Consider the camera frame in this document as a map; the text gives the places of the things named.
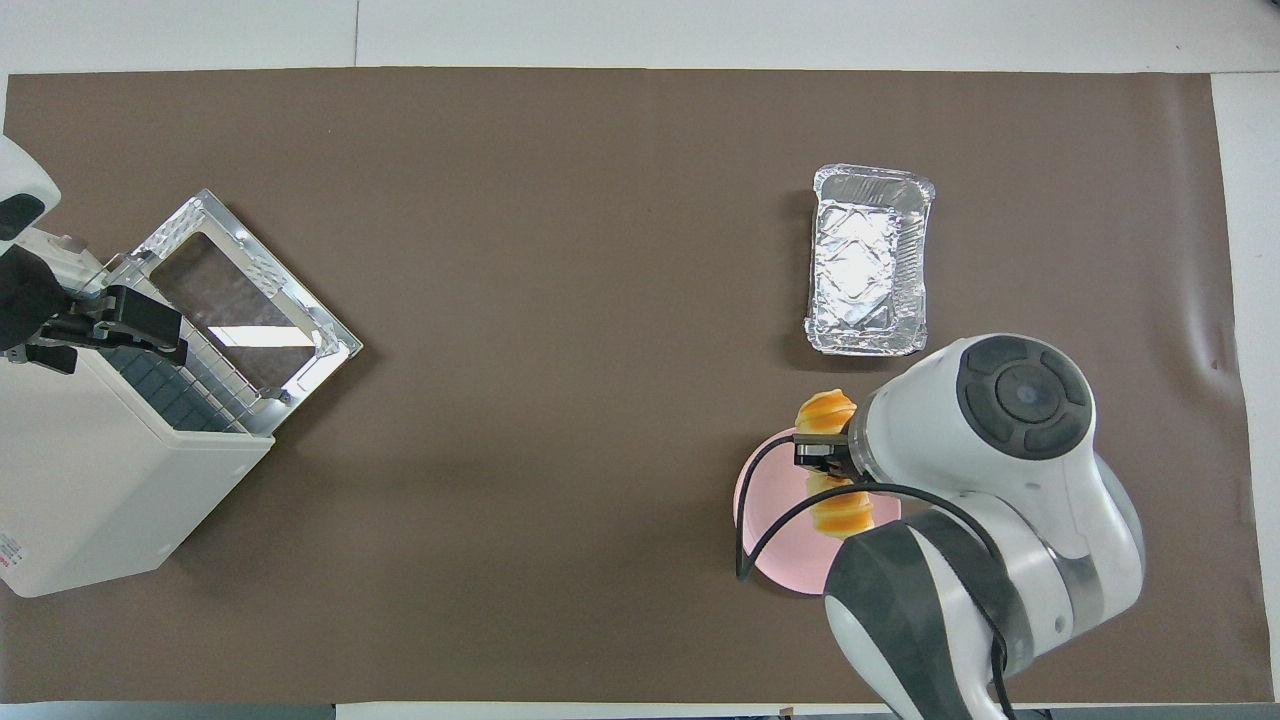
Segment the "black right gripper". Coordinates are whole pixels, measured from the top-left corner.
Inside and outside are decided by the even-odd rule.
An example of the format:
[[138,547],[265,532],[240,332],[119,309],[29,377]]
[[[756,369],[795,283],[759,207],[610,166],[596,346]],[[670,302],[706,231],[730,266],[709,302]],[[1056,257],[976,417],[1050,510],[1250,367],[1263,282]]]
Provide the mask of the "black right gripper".
[[850,420],[846,427],[824,432],[796,429],[795,465],[824,477],[873,482],[865,423]]

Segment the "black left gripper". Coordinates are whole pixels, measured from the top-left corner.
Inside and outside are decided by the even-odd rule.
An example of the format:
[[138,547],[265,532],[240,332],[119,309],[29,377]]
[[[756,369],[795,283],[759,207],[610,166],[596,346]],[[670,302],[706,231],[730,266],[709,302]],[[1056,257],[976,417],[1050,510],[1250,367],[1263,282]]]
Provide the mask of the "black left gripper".
[[[182,366],[189,346],[182,314],[138,290],[108,286],[92,318],[58,318],[72,309],[72,296],[49,264],[29,250],[1,256],[1,346],[12,364],[35,364],[59,374],[76,372],[73,348],[133,348]],[[40,337],[40,346],[32,338]]]

